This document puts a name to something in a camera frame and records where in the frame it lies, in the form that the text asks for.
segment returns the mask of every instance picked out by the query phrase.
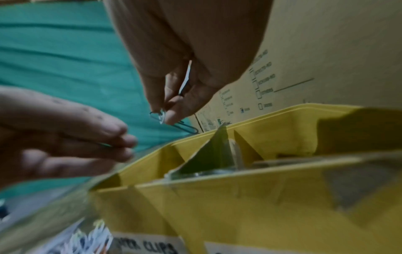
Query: label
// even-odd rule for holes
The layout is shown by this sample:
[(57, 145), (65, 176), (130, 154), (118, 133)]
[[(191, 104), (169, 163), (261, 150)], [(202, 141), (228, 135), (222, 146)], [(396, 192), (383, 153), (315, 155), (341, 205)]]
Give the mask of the label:
[(188, 254), (178, 236), (161, 236), (130, 233), (112, 233), (123, 253), (135, 254)]
[(273, 251), (255, 247), (205, 242), (208, 254), (301, 254), (292, 251)]

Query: hand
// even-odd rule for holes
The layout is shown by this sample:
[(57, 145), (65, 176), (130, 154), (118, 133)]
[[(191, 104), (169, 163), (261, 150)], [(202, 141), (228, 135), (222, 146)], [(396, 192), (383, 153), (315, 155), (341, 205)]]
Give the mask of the hand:
[(137, 139), (126, 132), (121, 120), (94, 108), (0, 86), (0, 188), (107, 173), (133, 156)]
[[(174, 124), (248, 68), (272, 0), (104, 0), (152, 112)], [(179, 95), (188, 63), (188, 87)]]

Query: yellow organizer box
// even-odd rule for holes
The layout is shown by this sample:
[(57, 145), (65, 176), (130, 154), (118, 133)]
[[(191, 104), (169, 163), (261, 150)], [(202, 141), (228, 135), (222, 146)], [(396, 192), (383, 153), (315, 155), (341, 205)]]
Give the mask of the yellow organizer box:
[[(298, 105), (227, 127), (246, 164), (261, 158), (402, 149), (401, 131), (401, 111), (320, 104)], [(323, 171), (338, 164), (154, 181), (186, 162), (213, 134), (172, 142), (91, 190), (94, 206), (124, 251), (402, 253), (399, 179), (348, 210), (337, 209), (323, 177)]]

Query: teal fabric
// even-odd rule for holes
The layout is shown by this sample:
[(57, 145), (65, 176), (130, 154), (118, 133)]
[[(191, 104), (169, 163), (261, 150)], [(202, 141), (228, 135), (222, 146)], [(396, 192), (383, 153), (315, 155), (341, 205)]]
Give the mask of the teal fabric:
[[(137, 151), (187, 135), (150, 119), (139, 76), (102, 2), (0, 7), (0, 84), (33, 89), (112, 114), (138, 137)], [(85, 180), (36, 182), (30, 190)]]

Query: silver paper clip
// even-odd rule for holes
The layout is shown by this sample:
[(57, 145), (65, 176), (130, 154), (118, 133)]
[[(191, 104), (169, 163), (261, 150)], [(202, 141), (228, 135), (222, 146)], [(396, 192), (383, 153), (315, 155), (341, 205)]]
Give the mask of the silver paper clip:
[[(159, 121), (160, 124), (163, 124), (165, 122), (165, 112), (161, 111), (160, 113), (149, 113), (149, 116), (152, 119), (155, 119), (157, 121)], [(174, 125), (172, 125), (173, 127), (180, 129), (182, 131), (188, 132), (190, 134), (198, 134), (199, 131), (197, 130), (197, 128), (194, 128), (191, 125), (185, 124), (183, 121), (180, 121)]]

